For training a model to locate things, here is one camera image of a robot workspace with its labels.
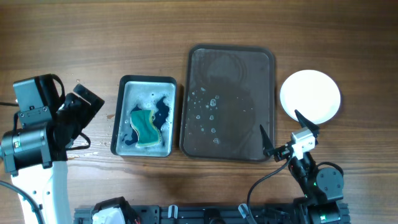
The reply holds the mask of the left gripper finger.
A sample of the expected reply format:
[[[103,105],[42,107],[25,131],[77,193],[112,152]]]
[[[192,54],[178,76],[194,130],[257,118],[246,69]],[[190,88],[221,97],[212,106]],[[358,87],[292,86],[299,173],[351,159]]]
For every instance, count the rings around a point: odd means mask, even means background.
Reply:
[[[104,105],[104,100],[102,98],[100,98],[81,84],[77,84],[73,91],[92,106]]]
[[[85,105],[81,110],[81,125],[87,126],[103,105],[103,101],[97,101],[92,104]]]

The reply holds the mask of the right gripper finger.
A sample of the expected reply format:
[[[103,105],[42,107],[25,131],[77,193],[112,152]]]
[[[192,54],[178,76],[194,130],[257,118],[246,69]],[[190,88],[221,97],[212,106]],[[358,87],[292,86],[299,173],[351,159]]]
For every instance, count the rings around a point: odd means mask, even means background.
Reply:
[[[302,115],[298,110],[295,110],[295,115],[302,128],[308,128],[312,133],[318,133],[320,128]]]
[[[264,127],[262,125],[259,126],[262,138],[262,150],[263,152],[272,152],[274,150],[274,145],[269,139]]]

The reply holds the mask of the white plate blue streak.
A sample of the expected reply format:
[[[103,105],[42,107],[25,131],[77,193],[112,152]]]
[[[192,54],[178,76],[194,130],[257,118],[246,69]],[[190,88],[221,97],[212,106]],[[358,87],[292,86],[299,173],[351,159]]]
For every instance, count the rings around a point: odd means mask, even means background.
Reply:
[[[295,111],[315,124],[334,117],[341,104],[341,93],[336,82],[317,70],[301,70],[289,76],[280,89],[280,103],[284,111],[298,120]]]

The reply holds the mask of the green yellow sponge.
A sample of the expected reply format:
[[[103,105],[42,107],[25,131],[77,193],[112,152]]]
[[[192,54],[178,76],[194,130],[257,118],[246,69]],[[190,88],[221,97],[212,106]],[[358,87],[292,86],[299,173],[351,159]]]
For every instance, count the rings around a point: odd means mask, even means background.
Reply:
[[[155,120],[153,110],[132,111],[130,118],[131,126],[137,134],[137,147],[154,146],[160,143],[160,132],[153,124]]]

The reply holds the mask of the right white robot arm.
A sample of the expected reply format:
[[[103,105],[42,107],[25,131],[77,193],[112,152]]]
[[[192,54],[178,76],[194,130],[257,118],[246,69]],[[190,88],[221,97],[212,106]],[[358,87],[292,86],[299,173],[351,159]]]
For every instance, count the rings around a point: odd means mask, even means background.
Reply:
[[[274,147],[262,126],[262,150],[265,156],[283,162],[277,170],[258,180],[253,186],[287,168],[299,184],[303,197],[284,208],[275,209],[275,216],[290,223],[340,223],[343,214],[338,201],[343,199],[344,172],[332,162],[317,164],[310,151],[318,145],[320,128],[295,110],[301,129],[292,132],[290,141]]]

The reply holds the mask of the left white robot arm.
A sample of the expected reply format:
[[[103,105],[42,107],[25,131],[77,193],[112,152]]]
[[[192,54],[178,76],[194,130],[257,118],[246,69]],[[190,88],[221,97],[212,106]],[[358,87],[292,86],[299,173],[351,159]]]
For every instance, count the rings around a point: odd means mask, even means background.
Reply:
[[[2,185],[18,194],[25,223],[72,223],[67,190],[67,151],[104,105],[78,84],[55,105],[21,112],[22,128],[1,141],[5,171]]]

